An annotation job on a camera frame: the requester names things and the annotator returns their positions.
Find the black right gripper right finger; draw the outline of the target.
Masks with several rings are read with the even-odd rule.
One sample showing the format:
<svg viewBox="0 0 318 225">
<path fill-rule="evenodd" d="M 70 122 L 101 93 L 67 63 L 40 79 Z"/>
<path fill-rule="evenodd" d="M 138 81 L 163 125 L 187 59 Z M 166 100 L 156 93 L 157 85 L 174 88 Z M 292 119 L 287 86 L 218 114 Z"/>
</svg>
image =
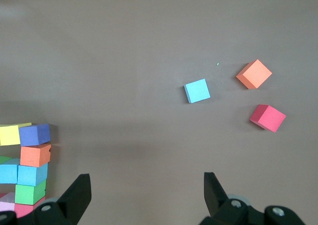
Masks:
<svg viewBox="0 0 318 225">
<path fill-rule="evenodd" d="M 303 225 L 303 220 L 291 209 L 268 206 L 264 212 L 257 211 L 243 200 L 229 198 L 215 173 L 204 173 L 204 199 L 209 216 L 205 225 Z"/>
</svg>

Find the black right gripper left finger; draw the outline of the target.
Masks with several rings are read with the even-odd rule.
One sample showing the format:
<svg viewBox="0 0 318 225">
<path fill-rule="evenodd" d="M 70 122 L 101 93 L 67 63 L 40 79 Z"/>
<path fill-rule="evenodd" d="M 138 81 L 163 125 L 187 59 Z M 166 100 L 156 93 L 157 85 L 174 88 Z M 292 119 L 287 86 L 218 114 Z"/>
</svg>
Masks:
<svg viewBox="0 0 318 225">
<path fill-rule="evenodd" d="M 76 225 L 91 202 L 89 174 L 81 174 L 55 202 L 45 202 L 18 218 L 14 211 L 0 213 L 2 225 Z"/>
</svg>

